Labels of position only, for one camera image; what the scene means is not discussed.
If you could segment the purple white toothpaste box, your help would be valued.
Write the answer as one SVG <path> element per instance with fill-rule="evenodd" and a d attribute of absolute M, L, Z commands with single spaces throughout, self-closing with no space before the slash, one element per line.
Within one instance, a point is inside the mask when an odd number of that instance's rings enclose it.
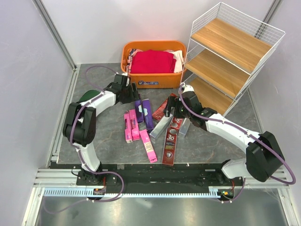
<path fill-rule="evenodd" d="M 135 101 L 135 114 L 137 118 L 137 123 L 143 123 L 144 122 L 144 115 L 143 115 L 143 106 L 142 106 L 142 101 L 137 100 Z"/>

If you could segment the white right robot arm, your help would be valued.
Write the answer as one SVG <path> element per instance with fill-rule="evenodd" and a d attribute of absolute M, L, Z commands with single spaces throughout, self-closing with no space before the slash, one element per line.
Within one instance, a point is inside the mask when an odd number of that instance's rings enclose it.
<path fill-rule="evenodd" d="M 227 185 L 239 176 L 265 182 L 282 166 L 284 157 L 272 133 L 260 134 L 232 123 L 214 109 L 203 107 L 193 91 L 185 92 L 182 97 L 170 96 L 164 114 L 187 118 L 195 127 L 219 135 L 244 152 L 244 158 L 222 163 L 215 174 L 220 185 Z"/>

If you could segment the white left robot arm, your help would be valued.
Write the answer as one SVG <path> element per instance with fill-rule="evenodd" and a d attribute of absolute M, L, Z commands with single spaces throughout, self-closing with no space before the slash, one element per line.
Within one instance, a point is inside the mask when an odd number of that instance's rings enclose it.
<path fill-rule="evenodd" d="M 78 102 L 69 104 L 63 125 L 63 136 L 78 153 L 81 170 L 93 185 L 103 181 L 102 164 L 98 159 L 94 138 L 96 118 L 106 109 L 118 103 L 128 104 L 138 100 L 139 94 L 134 82 L 126 74 L 115 74 L 114 81 L 105 88 L 87 91 Z"/>

